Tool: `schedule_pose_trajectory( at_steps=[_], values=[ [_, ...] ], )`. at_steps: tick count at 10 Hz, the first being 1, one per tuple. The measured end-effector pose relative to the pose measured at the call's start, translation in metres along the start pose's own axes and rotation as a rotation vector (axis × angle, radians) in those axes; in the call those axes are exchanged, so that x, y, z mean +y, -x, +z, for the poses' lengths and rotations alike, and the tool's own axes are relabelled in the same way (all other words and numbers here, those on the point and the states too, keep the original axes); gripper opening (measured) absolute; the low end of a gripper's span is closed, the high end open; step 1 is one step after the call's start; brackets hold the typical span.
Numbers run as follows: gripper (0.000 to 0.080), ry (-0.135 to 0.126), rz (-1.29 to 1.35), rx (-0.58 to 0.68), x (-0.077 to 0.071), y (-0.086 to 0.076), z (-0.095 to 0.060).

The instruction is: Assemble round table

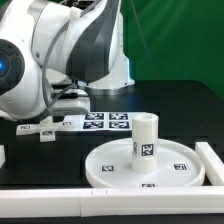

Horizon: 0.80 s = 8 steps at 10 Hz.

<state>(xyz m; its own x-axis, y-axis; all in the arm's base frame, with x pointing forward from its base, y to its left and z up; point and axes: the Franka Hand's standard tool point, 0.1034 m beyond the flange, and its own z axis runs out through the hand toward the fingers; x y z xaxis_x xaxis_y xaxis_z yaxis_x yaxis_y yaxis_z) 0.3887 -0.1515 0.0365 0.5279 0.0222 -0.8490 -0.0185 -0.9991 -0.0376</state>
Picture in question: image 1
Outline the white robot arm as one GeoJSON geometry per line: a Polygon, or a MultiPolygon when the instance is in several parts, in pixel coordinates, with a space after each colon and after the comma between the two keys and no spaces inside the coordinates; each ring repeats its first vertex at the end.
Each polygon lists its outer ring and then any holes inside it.
{"type": "Polygon", "coordinates": [[[49,0],[8,0],[0,7],[0,111],[13,120],[73,112],[48,78],[60,73],[94,94],[134,84],[123,53],[122,0],[81,9],[49,0]]]}

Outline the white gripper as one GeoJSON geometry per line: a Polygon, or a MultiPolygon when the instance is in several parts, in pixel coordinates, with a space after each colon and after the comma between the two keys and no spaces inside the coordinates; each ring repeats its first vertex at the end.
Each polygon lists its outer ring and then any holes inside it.
{"type": "Polygon", "coordinates": [[[59,99],[52,106],[53,116],[80,115],[90,112],[90,98],[59,99]]]}

